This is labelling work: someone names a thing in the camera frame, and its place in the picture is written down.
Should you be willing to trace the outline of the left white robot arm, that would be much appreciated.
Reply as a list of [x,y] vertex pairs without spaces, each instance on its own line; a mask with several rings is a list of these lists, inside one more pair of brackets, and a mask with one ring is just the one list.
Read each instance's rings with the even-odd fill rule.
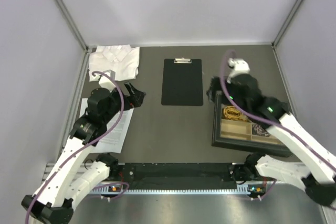
[[108,123],[116,118],[116,127],[122,114],[142,105],[145,92],[125,83],[128,95],[119,87],[92,90],[83,115],[70,131],[66,146],[46,180],[32,194],[22,200],[26,209],[25,222],[34,218],[42,223],[69,223],[81,201],[104,180],[120,177],[119,161],[109,153],[101,153],[80,177],[78,169],[98,142],[112,131]]

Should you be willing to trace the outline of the printed paper sheet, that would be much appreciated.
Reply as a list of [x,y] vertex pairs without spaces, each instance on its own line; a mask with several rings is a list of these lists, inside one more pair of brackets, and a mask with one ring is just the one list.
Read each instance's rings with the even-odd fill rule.
[[120,154],[129,129],[134,109],[123,112],[118,124],[113,130],[103,137],[91,151],[91,153],[117,153]]

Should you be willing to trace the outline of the black clipboard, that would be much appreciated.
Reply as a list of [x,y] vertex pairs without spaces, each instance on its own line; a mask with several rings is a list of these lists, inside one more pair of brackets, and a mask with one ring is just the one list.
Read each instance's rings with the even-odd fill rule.
[[166,106],[203,105],[201,59],[164,59],[161,104]]

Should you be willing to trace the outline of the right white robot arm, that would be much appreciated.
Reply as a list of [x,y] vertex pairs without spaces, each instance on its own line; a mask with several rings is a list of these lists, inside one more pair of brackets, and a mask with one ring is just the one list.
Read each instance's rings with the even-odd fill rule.
[[207,97],[233,105],[250,121],[279,140],[298,159],[287,163],[257,152],[247,156],[243,165],[243,179],[269,177],[303,190],[315,203],[335,209],[335,156],[327,151],[297,121],[294,115],[274,97],[267,97],[259,89],[257,80],[240,74],[231,82],[212,77]]

